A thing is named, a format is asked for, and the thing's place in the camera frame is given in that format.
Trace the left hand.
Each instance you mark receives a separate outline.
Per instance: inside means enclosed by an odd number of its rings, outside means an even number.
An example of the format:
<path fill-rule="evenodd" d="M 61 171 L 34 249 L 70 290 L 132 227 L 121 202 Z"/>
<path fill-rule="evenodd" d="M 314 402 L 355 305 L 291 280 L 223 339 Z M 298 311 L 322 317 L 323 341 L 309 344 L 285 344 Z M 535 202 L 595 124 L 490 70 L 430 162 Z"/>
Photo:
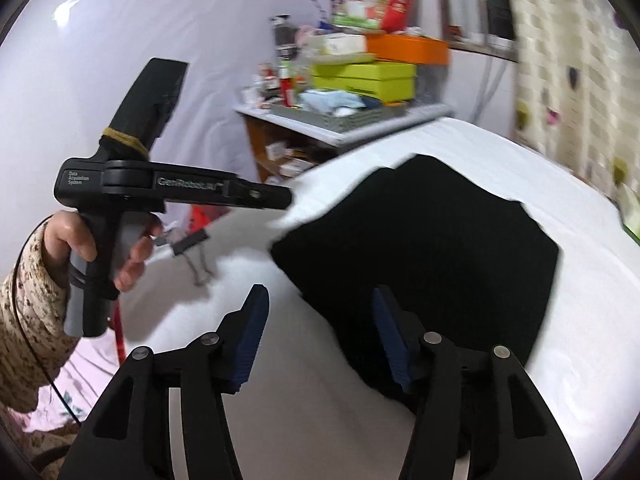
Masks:
<path fill-rule="evenodd" d="M 152 216 L 114 278 L 114 284 L 120 292 L 129 292 L 140 280 L 146 260 L 153 252 L 153 238 L 161 232 L 163 227 L 160 219 Z M 87 261 L 92 261 L 96 258 L 96 244 L 77 212 L 58 211 L 43 230 L 42 261 L 50 278 L 61 288 L 68 283 L 67 268 L 71 252 L 78 252 Z"/>

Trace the floral sleeved left forearm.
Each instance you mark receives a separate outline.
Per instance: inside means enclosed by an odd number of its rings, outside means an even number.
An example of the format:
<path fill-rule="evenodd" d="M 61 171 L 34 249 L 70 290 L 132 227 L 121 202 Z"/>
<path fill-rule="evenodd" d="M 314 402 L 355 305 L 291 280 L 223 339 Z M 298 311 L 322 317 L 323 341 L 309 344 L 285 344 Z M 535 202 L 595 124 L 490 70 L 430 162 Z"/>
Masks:
<path fill-rule="evenodd" d="M 44 232 L 40 226 L 32 233 L 1 286 L 1 425 L 29 460 L 77 434 L 70 422 L 48 431 L 30 431 L 24 422 L 78 344 L 64 334 L 67 285 L 46 266 Z"/>

